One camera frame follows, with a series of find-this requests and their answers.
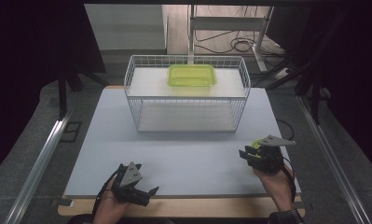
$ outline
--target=person's right hand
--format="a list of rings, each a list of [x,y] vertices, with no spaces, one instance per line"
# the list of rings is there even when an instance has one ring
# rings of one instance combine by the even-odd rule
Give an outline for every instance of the person's right hand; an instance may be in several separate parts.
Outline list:
[[[292,175],[293,171],[286,165],[284,167]],[[291,198],[291,188],[287,176],[283,171],[279,171],[275,175],[268,175],[259,170],[253,169],[255,174],[260,178],[267,194],[275,202],[279,212],[289,211],[294,209]]]

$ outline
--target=basket wire bar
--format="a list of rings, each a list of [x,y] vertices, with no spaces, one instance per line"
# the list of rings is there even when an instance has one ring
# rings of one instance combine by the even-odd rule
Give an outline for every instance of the basket wire bar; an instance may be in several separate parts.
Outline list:
[[[174,64],[188,64],[189,60],[192,60],[194,64],[209,64],[215,69],[238,71],[242,84],[241,97],[135,96],[130,94],[135,69],[168,68]],[[124,79],[125,94],[138,132],[234,133],[241,120],[241,114],[249,96],[250,85],[249,74],[241,56],[133,55],[130,58]],[[201,122],[193,122],[196,117]],[[212,123],[205,122],[209,119],[212,120]],[[223,122],[224,128],[215,127],[217,122]]]

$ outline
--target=white tabletop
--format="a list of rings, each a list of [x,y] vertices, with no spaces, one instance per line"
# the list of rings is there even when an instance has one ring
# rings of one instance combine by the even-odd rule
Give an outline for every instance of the white tabletop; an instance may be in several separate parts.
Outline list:
[[[251,89],[235,133],[138,133],[124,90],[105,89],[64,195],[95,196],[121,163],[131,161],[142,164],[136,188],[159,187],[158,197],[263,194],[238,150],[269,134],[281,136],[264,89]],[[288,158],[285,147],[282,154]]]

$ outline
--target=person's left hand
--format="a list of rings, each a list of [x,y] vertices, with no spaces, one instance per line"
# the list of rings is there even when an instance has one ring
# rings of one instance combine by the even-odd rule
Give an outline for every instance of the person's left hand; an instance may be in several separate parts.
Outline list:
[[[102,196],[101,203],[96,210],[93,224],[116,224],[124,215],[130,203],[119,202],[111,191],[114,178],[107,186]]]

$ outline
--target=table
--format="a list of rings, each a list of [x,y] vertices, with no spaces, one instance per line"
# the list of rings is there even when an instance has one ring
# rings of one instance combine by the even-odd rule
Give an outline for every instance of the table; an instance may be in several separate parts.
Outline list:
[[[89,213],[108,176],[135,161],[144,177],[136,188],[159,190],[150,205],[133,205],[127,217],[267,217],[276,207],[238,149],[268,134],[280,136],[263,89],[251,89],[235,133],[195,134],[137,133],[124,90],[106,88],[64,193],[73,204],[58,211]],[[288,158],[284,147],[282,154]]]

